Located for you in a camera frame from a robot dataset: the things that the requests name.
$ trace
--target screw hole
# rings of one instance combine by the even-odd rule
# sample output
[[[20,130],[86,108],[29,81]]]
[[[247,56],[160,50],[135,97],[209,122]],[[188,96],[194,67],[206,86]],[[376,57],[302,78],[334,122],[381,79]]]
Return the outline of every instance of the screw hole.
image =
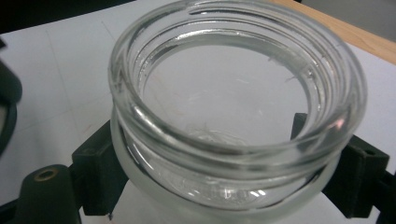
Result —
[[[54,168],[49,168],[41,171],[35,176],[35,181],[41,182],[52,179],[58,174],[58,170]]]

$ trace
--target white surface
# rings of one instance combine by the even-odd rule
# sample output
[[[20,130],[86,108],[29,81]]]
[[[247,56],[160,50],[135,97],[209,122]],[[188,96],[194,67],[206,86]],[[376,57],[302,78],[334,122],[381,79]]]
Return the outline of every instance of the white surface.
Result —
[[[21,182],[35,169],[71,164],[71,154],[110,118],[107,65],[115,39],[145,12],[168,0],[136,1],[119,7],[1,35],[7,49],[0,59],[23,86],[19,118],[7,151],[0,159],[0,204],[18,197]],[[356,135],[387,152],[388,170],[396,170],[396,65],[352,47],[369,85],[367,113]],[[114,223],[161,223],[155,210],[128,184]],[[345,219],[323,195],[278,223],[375,223]],[[84,217],[84,223],[109,223]]]

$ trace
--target glass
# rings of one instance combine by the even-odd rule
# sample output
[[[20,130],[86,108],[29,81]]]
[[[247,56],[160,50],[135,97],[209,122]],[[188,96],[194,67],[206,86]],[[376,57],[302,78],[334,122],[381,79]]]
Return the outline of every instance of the glass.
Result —
[[[118,40],[109,83],[120,164],[169,223],[263,223],[301,207],[330,179],[366,104],[345,43],[263,1],[151,11]]]

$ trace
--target glass jar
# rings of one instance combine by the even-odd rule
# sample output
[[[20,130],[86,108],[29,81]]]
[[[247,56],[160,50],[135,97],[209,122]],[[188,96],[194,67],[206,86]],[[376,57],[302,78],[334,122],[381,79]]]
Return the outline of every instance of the glass jar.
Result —
[[[346,44],[263,1],[158,8],[110,61],[117,156],[169,223],[289,214],[324,188],[366,104]],[[290,140],[297,112],[307,118]]]

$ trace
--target jar bottom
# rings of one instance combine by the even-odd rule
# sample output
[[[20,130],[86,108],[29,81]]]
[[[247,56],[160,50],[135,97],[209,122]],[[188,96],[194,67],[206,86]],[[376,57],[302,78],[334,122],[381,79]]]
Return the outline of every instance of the jar bottom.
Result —
[[[188,201],[157,184],[132,158],[122,139],[121,126],[114,111],[111,119],[111,132],[114,148],[125,174],[129,176],[144,197],[156,207],[161,214],[162,220],[170,223],[259,224],[285,217],[302,207],[305,203],[308,203],[310,199],[321,192],[331,178],[339,159],[339,157],[333,158],[323,168],[318,178],[278,204],[245,211],[230,211],[202,206]]]

